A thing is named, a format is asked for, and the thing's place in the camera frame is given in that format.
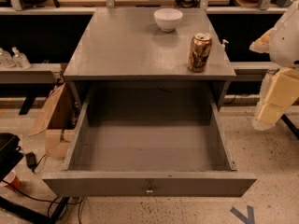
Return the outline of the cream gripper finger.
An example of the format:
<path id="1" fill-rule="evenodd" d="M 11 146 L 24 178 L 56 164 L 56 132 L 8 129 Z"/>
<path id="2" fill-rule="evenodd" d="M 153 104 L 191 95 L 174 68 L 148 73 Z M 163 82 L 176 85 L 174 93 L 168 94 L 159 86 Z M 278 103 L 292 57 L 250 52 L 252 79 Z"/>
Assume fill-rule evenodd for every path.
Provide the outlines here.
<path id="1" fill-rule="evenodd" d="M 253 52 L 257 53 L 268 53 L 269 52 L 269 44 L 270 44 L 270 36 L 273 32 L 273 29 L 269 29 L 266 31 L 261 37 L 253 41 L 249 49 Z"/>
<path id="2" fill-rule="evenodd" d="M 258 103 L 254 112 L 252 126 L 258 131 L 271 129 L 276 125 L 284 112 L 285 109 L 281 106 Z"/>

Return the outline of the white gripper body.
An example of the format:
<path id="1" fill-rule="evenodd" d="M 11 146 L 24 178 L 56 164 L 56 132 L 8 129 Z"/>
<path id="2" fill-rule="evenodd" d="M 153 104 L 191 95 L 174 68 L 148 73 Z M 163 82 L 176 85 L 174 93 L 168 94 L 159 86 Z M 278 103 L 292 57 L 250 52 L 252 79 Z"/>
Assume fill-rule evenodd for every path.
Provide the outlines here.
<path id="1" fill-rule="evenodd" d="M 265 101 L 281 109 L 287 109 L 299 98 L 299 70 L 282 68 L 273 77 Z"/>

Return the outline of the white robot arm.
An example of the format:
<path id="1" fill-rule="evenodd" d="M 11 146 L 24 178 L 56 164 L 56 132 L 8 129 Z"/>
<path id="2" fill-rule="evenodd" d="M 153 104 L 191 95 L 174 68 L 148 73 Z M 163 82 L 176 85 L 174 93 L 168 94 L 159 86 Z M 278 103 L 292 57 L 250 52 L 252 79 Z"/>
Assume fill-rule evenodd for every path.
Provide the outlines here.
<path id="1" fill-rule="evenodd" d="M 260 89 L 252 126 L 259 131 L 276 125 L 299 98 L 299 1 L 291 4 L 273 28 L 249 46 L 258 53 L 268 53 L 280 68 L 268 71 Z"/>

